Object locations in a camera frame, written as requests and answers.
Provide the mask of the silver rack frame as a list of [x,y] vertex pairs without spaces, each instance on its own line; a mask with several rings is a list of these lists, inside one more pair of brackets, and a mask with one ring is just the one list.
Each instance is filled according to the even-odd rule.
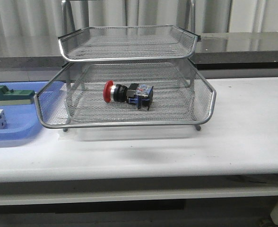
[[[70,26],[71,32],[75,32],[75,22],[72,12],[72,6],[70,0],[61,1],[61,10],[62,10],[62,29],[63,34],[68,34],[68,27]],[[195,33],[196,31],[196,1],[187,0],[186,1],[186,10],[185,10],[185,19],[183,28],[190,28],[190,31]]]

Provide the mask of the green electrical module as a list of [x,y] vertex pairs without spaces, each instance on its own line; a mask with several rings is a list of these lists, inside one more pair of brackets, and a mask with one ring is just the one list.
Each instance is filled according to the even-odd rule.
[[0,106],[7,105],[30,105],[33,103],[34,90],[9,89],[0,85]]

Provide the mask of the red emergency stop button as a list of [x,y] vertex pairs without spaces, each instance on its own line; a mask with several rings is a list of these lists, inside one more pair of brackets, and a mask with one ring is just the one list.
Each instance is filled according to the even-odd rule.
[[127,87],[109,80],[103,89],[103,99],[106,103],[126,102],[130,105],[136,105],[137,109],[146,107],[149,111],[153,101],[153,89],[153,86],[145,84],[131,83]]

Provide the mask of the grey stone counter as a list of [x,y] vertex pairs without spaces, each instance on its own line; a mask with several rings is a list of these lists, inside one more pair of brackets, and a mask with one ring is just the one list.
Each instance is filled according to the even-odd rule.
[[[278,77],[278,32],[203,33],[191,62],[207,79]],[[63,64],[56,36],[0,36],[0,82],[50,80]]]

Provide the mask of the mesh tray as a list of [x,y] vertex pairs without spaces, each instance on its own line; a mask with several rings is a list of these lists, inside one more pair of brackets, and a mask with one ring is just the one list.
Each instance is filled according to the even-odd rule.
[[[107,81],[154,88],[149,108],[103,100]],[[36,93],[40,123],[50,129],[201,125],[212,116],[215,89],[188,59],[68,63]]]
[[182,59],[200,36],[173,25],[86,27],[58,38],[69,62]]

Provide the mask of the blue plastic tray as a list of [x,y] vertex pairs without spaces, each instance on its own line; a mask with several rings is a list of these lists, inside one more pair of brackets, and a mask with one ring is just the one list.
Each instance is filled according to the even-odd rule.
[[[46,81],[0,83],[0,85],[6,85],[11,89],[34,90],[35,92],[40,91],[46,84]],[[0,129],[0,141],[29,138],[36,135],[42,128],[34,103],[0,106],[0,109],[4,110],[7,121],[6,127]]]

